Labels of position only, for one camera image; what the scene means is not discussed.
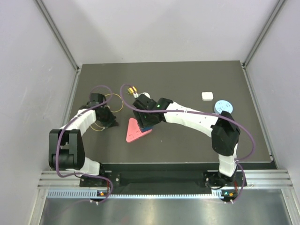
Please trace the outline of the pink triangular power strip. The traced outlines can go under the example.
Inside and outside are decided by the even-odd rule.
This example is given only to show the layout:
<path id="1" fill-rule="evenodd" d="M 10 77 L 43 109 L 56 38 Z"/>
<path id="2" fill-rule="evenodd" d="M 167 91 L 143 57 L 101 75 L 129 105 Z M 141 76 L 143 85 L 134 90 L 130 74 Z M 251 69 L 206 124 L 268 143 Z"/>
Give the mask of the pink triangular power strip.
<path id="1" fill-rule="evenodd" d="M 130 118 L 129 122 L 128 122 L 128 127 L 127 127 L 126 142 L 131 143 L 151 132 L 152 132 L 152 129 L 142 131 L 138 126 L 137 120 L 134 118 Z"/>

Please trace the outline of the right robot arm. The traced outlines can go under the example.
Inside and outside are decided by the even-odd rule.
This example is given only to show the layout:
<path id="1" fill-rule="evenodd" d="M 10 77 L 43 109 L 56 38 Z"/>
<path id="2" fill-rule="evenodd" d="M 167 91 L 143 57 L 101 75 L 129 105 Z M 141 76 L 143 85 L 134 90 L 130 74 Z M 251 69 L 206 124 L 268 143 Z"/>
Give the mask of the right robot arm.
<path id="1" fill-rule="evenodd" d="M 186 108 L 178 103 L 160 98 L 157 102 L 150 98 L 148 93 L 134 94 L 133 106 L 145 112 L 134 111 L 135 119 L 142 131 L 152 128 L 160 122 L 174 123 L 200 131 L 211 138 L 212 149 L 218 154 L 219 181 L 223 185 L 231 185 L 236 180 L 237 147 L 240 129 L 233 124 L 230 113 L 223 111 L 221 116 L 202 115 L 198 111 Z"/>

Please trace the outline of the blue cube power socket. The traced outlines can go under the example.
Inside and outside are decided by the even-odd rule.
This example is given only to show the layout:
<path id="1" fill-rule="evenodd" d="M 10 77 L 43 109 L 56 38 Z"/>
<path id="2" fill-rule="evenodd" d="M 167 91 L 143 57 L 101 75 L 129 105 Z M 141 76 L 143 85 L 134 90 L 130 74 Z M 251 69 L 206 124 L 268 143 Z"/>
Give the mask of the blue cube power socket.
<path id="1" fill-rule="evenodd" d="M 145 128 L 140 128 L 140 131 L 141 132 L 147 132 L 149 130 L 152 130 L 152 128 L 153 128 L 153 126 L 151 126 L 151 127 L 145 127 Z"/>

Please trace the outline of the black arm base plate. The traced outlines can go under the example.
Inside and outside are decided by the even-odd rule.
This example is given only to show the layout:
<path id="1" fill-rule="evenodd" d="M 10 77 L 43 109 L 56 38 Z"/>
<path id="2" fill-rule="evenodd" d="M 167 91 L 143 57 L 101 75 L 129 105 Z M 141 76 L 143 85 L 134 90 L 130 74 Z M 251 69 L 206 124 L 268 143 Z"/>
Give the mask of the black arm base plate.
<path id="1" fill-rule="evenodd" d="M 216 163 L 101 164 L 100 175 L 111 180 L 116 189 L 132 186 L 137 191 L 166 191 L 180 185 L 183 189 L 240 187 L 243 182 L 241 172 L 227 177 Z"/>

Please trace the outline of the yellow plug adapter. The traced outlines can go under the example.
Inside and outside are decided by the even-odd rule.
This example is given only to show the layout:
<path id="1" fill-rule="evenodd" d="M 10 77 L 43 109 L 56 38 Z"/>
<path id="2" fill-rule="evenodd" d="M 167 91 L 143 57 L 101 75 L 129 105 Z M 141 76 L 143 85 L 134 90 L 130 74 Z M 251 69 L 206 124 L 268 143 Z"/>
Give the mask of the yellow plug adapter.
<path id="1" fill-rule="evenodd" d="M 132 95 L 132 96 L 136 95 L 137 93 L 138 93 L 137 89 L 134 86 L 129 87 L 128 90 L 127 90 L 127 94 Z"/>

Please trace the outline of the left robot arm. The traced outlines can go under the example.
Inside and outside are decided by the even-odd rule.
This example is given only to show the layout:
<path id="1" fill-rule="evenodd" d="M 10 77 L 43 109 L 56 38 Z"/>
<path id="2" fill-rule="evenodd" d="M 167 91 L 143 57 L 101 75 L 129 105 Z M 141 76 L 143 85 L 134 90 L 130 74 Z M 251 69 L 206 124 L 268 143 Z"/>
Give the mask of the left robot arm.
<path id="1" fill-rule="evenodd" d="M 101 164 L 85 156 L 83 135 L 96 121 L 104 128 L 117 127 L 116 117 L 106 104 L 106 96 L 90 94 L 90 100 L 83 105 L 70 122 L 49 133 L 48 163 L 52 169 L 89 174 L 96 186 L 106 182 L 106 174 L 101 171 Z"/>

